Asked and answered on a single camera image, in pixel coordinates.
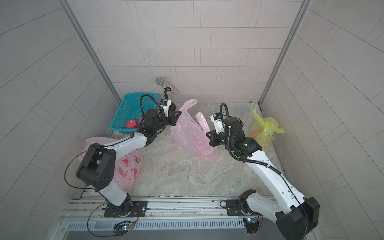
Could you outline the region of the teal plastic basket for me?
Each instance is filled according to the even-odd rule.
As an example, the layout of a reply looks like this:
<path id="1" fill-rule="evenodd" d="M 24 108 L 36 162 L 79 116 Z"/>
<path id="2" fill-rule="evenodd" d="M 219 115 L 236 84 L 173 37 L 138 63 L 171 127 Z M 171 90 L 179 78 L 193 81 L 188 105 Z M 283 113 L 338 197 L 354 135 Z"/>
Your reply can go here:
<path id="1" fill-rule="evenodd" d="M 140 99 L 143 94 L 144 93 L 130 93 L 124 96 L 110 125 L 111 131 L 130 134 L 138 130 L 138 128 L 127 128 L 126 123 L 129 120 L 135 120 L 139 123 L 142 117 Z"/>

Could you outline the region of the yellow-green plastic bag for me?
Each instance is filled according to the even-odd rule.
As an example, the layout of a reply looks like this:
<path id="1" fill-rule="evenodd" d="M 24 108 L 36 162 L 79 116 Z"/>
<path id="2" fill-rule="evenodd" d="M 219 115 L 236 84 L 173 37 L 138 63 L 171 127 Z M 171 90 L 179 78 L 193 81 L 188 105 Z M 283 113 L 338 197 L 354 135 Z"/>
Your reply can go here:
<path id="1" fill-rule="evenodd" d="M 276 134 L 285 134 L 286 130 L 279 127 L 279 123 L 274 118 L 262 118 L 254 109 L 252 115 L 256 122 L 250 129 L 250 137 L 253 138 L 267 152 L 270 143 L 275 140 Z"/>

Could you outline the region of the microphone on black stand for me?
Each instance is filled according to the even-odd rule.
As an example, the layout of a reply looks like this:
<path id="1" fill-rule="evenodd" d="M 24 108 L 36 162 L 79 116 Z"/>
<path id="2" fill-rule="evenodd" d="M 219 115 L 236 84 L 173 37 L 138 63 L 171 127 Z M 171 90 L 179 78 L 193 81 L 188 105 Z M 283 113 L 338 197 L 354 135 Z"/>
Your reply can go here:
<path id="1" fill-rule="evenodd" d="M 166 100 L 169 99 L 168 92 L 172 93 L 175 96 L 179 94 L 178 90 L 176 90 L 174 87 L 169 85 L 162 78 L 156 78 L 156 84 L 164 88 L 164 95 Z"/>

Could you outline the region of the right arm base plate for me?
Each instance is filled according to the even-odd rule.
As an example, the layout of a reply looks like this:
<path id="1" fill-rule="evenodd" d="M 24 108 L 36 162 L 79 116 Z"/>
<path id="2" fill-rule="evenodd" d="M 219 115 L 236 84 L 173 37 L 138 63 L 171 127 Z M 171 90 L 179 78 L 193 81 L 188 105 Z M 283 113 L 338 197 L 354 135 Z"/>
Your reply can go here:
<path id="1" fill-rule="evenodd" d="M 242 204 L 241 200 L 223 200 L 220 202 L 221 208 L 227 211 L 228 216 L 261 216 L 258 212 L 253 212 L 246 209 Z"/>

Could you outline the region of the aluminium rail frame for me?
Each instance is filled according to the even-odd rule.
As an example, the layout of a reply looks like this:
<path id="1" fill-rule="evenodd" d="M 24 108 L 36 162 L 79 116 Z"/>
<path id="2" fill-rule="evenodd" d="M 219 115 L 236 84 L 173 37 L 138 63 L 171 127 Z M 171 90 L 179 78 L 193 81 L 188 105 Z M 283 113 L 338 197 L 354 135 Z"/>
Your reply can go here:
<path id="1" fill-rule="evenodd" d="M 167 196 L 134 197 L 132 201 L 148 201 L 144 217 L 104 218 L 107 204 L 98 197 L 69 201 L 51 234 L 52 240 L 143 240 L 143 239 L 208 239 L 218 234 L 224 239 L 238 240 L 248 234 L 243 219 L 261 218 L 258 238 L 270 235 L 285 239 L 276 223 L 263 216 L 228 216 L 221 208 L 223 200 L 239 197 Z M 115 224 L 136 222 L 133 230 L 115 237 Z"/>

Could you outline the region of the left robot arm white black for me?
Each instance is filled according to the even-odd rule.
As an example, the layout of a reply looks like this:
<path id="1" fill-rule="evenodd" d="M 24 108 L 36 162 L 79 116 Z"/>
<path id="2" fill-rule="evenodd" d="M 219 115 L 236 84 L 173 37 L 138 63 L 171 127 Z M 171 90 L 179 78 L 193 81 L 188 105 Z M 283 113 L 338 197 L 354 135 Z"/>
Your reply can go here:
<path id="1" fill-rule="evenodd" d="M 84 158 L 76 177 L 106 199 L 107 206 L 120 217 L 133 211 L 131 197 L 114 179 L 116 161 L 133 151 L 150 145 L 167 126 L 175 126 L 181 111 L 172 107 L 171 100 L 157 101 L 150 94 L 142 94 L 139 100 L 142 120 L 138 130 L 116 142 L 92 144 L 83 151 Z"/>

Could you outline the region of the pink plastic bag back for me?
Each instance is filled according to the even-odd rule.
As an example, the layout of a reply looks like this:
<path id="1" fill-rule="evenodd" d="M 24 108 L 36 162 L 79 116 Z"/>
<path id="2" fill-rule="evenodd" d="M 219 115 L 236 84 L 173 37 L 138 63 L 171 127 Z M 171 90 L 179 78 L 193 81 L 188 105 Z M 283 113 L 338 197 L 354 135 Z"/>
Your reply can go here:
<path id="1" fill-rule="evenodd" d="M 210 140 L 206 135 L 210 132 L 210 128 L 205 116 L 198 112 L 195 118 L 192 118 L 188 113 L 188 110 L 197 102 L 197 99 L 188 100 L 180 108 L 182 114 L 176 125 L 170 128 L 171 137 L 177 144 L 197 157 L 214 163 L 218 158 L 218 149 L 210 146 Z"/>

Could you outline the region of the pink plastic bag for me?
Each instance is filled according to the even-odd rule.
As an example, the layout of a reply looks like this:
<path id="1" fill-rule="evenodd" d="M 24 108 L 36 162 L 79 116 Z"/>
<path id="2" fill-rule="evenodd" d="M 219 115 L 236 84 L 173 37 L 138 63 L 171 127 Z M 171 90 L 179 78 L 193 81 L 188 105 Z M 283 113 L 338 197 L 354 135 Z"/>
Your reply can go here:
<path id="1" fill-rule="evenodd" d="M 86 140 L 84 151 L 92 144 L 108 145 L 116 142 L 117 139 L 105 137 L 92 137 Z M 127 191 L 133 184 L 143 164 L 141 149 L 137 149 L 116 160 L 114 180 L 124 191 Z"/>
<path id="2" fill-rule="evenodd" d="M 170 128 L 171 137 L 177 144 L 197 157 L 214 163 L 218 158 L 218 149 L 210 146 L 210 140 L 206 135 L 210 132 L 210 128 L 205 116 L 198 112 L 195 118 L 192 118 L 188 113 L 188 110 L 197 102 L 197 99 L 188 100 L 180 108 L 182 114 L 176 125 Z"/>

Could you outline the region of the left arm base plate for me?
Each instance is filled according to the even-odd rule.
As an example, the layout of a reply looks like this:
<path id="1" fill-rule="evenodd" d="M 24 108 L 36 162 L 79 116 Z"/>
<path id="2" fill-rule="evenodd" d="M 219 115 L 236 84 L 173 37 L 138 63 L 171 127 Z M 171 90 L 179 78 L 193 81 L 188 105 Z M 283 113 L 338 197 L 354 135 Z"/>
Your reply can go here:
<path id="1" fill-rule="evenodd" d="M 115 206 L 107 203 L 103 208 L 104 218 L 126 218 L 126 217 L 144 217 L 147 210 L 148 201 L 128 201 L 121 206 Z"/>

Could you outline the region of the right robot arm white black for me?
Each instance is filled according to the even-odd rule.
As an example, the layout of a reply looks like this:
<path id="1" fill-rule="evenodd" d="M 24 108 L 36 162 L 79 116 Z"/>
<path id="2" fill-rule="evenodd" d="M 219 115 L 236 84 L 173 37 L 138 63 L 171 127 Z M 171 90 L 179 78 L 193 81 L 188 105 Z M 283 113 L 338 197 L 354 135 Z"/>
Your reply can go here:
<path id="1" fill-rule="evenodd" d="M 274 221 L 287 240 L 303 240 L 318 225 L 318 201 L 297 190 L 269 160 L 257 141 L 245 136 L 243 122 L 230 116 L 227 104 L 221 103 L 220 111 L 211 116 L 211 121 L 215 130 L 207 133 L 210 146 L 225 146 L 230 156 L 247 164 L 275 197 L 272 201 L 250 189 L 240 196 L 242 211 L 256 212 Z"/>

